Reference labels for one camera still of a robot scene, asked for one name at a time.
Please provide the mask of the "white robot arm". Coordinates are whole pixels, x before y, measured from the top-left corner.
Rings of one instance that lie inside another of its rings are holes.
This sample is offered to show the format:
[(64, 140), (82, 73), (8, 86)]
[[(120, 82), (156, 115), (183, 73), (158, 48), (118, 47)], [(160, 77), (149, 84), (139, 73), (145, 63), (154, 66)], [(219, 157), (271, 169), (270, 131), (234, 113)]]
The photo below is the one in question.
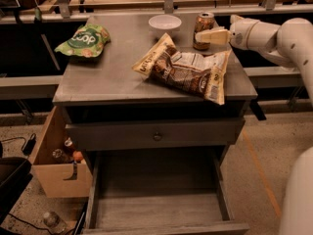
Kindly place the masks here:
[[(200, 43), (231, 46), (258, 53), (281, 67), (269, 79), (272, 87), (306, 91), (313, 103), (313, 24), (292, 18), (281, 24), (233, 15), (228, 29), (221, 26), (195, 34)], [(313, 235), (313, 148), (295, 161), (288, 179), (279, 235)]]

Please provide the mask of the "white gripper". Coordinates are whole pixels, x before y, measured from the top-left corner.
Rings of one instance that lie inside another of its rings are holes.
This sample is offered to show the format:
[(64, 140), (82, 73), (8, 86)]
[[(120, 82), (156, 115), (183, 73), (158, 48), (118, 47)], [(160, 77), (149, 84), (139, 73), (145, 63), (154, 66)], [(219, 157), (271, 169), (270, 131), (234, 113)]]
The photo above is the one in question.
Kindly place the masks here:
[(198, 32), (195, 38), (199, 43), (215, 45), (224, 45), (230, 41), (233, 47), (247, 50), (249, 35), (258, 20), (232, 15), (230, 23), (230, 31), (227, 29), (208, 29)]

